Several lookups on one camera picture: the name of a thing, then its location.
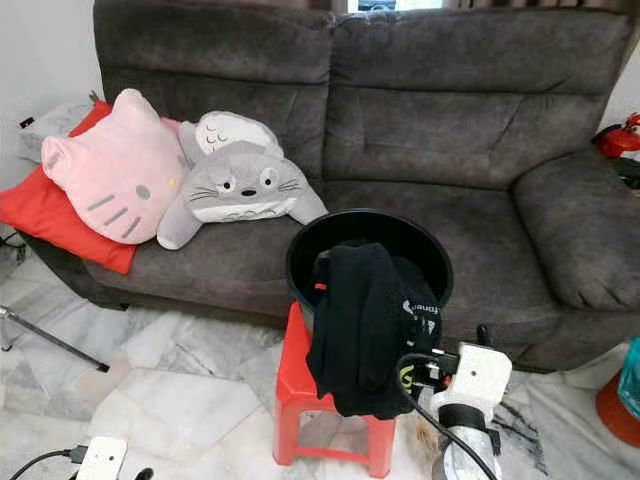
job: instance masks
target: gray sofa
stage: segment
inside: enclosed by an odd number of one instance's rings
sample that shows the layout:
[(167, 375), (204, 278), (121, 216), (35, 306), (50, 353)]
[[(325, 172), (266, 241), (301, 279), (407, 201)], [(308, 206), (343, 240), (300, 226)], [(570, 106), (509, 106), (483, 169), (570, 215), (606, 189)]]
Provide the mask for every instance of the gray sofa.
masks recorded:
[[(255, 118), (331, 212), (376, 208), (432, 232), (455, 273), (448, 343), (483, 322), (521, 367), (568, 369), (640, 335), (640, 205), (589, 143), (628, 18), (336, 18), (192, 0), (97, 0), (94, 15), (108, 101), (134, 87), (171, 118)], [(97, 304), (283, 326), (285, 253), (300, 228), (288, 217), (207, 225), (177, 252), (141, 245), (128, 276), (28, 241)]]

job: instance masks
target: cat face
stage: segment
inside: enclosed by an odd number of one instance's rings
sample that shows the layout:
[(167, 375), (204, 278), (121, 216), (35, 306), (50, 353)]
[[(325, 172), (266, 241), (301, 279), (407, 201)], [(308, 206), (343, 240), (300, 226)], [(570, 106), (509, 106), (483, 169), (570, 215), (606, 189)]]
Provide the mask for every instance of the cat face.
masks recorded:
[(65, 190), (90, 228), (119, 243), (153, 238), (185, 177), (175, 132), (135, 90), (113, 113), (75, 138), (48, 137), (45, 173)]
[(236, 142), (198, 164), (182, 195), (198, 220), (231, 222), (284, 215), (304, 188), (306, 179), (291, 161)]

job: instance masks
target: black cloth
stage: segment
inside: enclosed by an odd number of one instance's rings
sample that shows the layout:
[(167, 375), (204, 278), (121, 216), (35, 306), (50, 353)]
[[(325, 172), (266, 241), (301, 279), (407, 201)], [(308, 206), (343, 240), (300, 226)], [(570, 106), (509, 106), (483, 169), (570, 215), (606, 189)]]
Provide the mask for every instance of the black cloth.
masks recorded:
[(438, 302), (422, 273), (379, 243), (333, 247), (329, 261), (318, 265), (316, 277), (328, 282), (307, 356), (318, 397), (333, 394), (343, 416), (389, 419), (411, 411), (396, 385), (396, 363), (416, 344), (439, 346), (441, 329)]

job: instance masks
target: cat eye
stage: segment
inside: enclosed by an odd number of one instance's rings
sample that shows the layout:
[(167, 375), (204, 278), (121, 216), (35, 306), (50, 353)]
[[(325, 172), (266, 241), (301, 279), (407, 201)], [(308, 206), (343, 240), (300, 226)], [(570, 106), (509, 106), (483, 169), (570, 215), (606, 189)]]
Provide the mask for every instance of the cat eye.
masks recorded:
[(230, 193), (233, 192), (236, 188), (236, 179), (235, 177), (231, 177), (230, 179), (226, 180), (221, 186), (220, 189), (223, 192), (226, 193)]
[(260, 174), (260, 184), (270, 190), (278, 183), (278, 171), (275, 168), (265, 168)]

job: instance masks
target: white marble tile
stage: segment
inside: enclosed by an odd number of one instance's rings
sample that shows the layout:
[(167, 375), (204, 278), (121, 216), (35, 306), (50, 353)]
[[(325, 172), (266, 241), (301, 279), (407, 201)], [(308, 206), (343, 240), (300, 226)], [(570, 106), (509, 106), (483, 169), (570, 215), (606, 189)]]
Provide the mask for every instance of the white marble tile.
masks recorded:
[(227, 459), (221, 444), (207, 450), (200, 458), (186, 465), (176, 480), (237, 480), (231, 462)]
[(42, 327), (46, 319), (55, 319), (64, 312), (71, 311), (82, 305), (84, 300), (66, 287), (54, 287), (44, 283), (18, 281), (14, 290), (13, 280), (3, 285), (9, 285), (9, 298), (5, 306), (11, 308), (25, 320)]
[(226, 435), (260, 403), (244, 383), (153, 370), (133, 370), (118, 389), (203, 448)]
[(343, 420), (343, 417), (337, 413), (304, 412), (300, 415), (298, 445), (328, 447), (338, 433)]
[(11, 306), (39, 288), (47, 288), (47, 285), (31, 280), (7, 279), (0, 283), (0, 305)]
[[(137, 318), (135, 312), (105, 310), (78, 300), (47, 316), (40, 326), (88, 355), (108, 361), (120, 344), (144, 328), (146, 321), (151, 320), (144, 316)], [(34, 335), (25, 336), (21, 342), (25, 359), (51, 396), (95, 368)]]
[(629, 343), (622, 343), (575, 370), (563, 372), (567, 385), (600, 390), (622, 368)]
[(225, 455), (238, 480), (308, 480), (311, 472), (298, 460), (290, 467), (278, 465), (272, 455), (273, 418), (262, 407), (223, 440)]
[(42, 415), (49, 404), (49, 396), (40, 388), (7, 385), (4, 408), (20, 413)]
[[(43, 416), (2, 412), (0, 421), (0, 478), (9, 478), (37, 455), (82, 443), (87, 425)], [(77, 470), (67, 458), (43, 462), (29, 470), (29, 479), (67, 479)]]
[(137, 402), (116, 389), (97, 408), (88, 432), (92, 437), (123, 438), (134, 449), (177, 463), (192, 461), (202, 454), (200, 448), (180, 436), (164, 420), (148, 414)]
[(0, 351), (0, 383), (5, 384), (18, 365), (24, 360), (19, 348), (12, 348), (8, 352)]
[(194, 461), (259, 405), (242, 383), (133, 370), (98, 407), (92, 435), (127, 438), (142, 452)]
[[(396, 435), (391, 458), (391, 471), (387, 480), (429, 480), (431, 478), (430, 455), (424, 455), (425, 445), (429, 442), (415, 441), (417, 435), (416, 418), (411, 415), (398, 417)], [(330, 444), (330, 448), (350, 449), (352, 439), (349, 435), (338, 433)], [(334, 459), (322, 459), (311, 462), (316, 480), (356, 480), (369, 479), (369, 471), (364, 465)]]
[(92, 405), (73, 395), (73, 393), (63, 390), (49, 399), (44, 415), (88, 422), (91, 420), (93, 412), (94, 407)]
[(282, 355), (282, 342), (247, 360), (238, 369), (262, 402), (267, 412), (273, 414), (275, 406), (276, 375)]
[(129, 363), (137, 368), (155, 368), (179, 321), (178, 312), (158, 312), (157, 320), (122, 346), (127, 352)]
[(282, 338), (283, 332), (271, 328), (185, 316), (158, 368), (239, 380), (240, 365)]
[(11, 274), (11, 278), (48, 283), (54, 286), (60, 286), (62, 284), (62, 280), (35, 255), (28, 258), (22, 265), (15, 269)]
[(161, 480), (182, 480), (182, 464), (167, 458), (150, 455), (137, 447), (129, 444), (127, 454), (122, 463), (119, 478), (122, 480), (133, 480), (145, 468), (153, 470), (153, 478)]
[(600, 421), (595, 390), (531, 381), (536, 425), (551, 478), (638, 478), (640, 454)]
[(500, 432), (500, 464), (510, 475), (505, 478), (546, 478), (547, 466), (533, 412), (528, 404), (505, 397), (494, 410), (490, 425)]
[(107, 361), (110, 367), (108, 372), (88, 370), (66, 386), (63, 392), (95, 410), (132, 370), (123, 351), (117, 351)]

